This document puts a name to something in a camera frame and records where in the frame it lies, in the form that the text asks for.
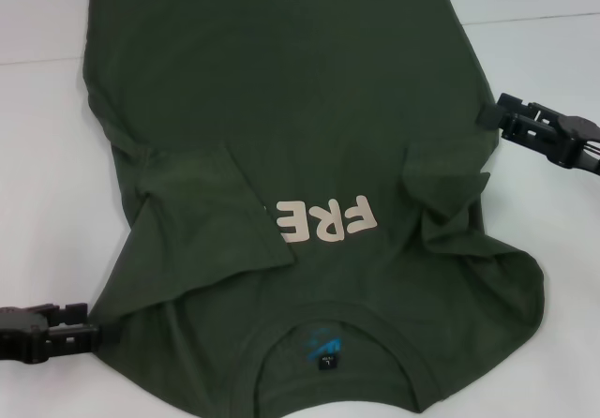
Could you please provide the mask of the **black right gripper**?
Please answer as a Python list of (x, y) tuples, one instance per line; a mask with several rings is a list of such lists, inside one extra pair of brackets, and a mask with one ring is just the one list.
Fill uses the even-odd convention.
[(476, 123), (486, 130), (499, 129), (503, 139), (545, 156), (556, 156), (564, 145), (564, 168), (598, 175), (599, 126), (580, 116), (560, 116), (541, 104), (502, 93), (497, 105), (479, 112)]

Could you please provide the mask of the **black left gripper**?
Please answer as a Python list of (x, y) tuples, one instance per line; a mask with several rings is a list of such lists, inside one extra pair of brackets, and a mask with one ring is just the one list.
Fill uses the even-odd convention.
[[(49, 355), (96, 352), (100, 330), (87, 323), (86, 303), (2, 307), (1, 360), (35, 365), (47, 362)], [(67, 327), (56, 327), (60, 324)]]

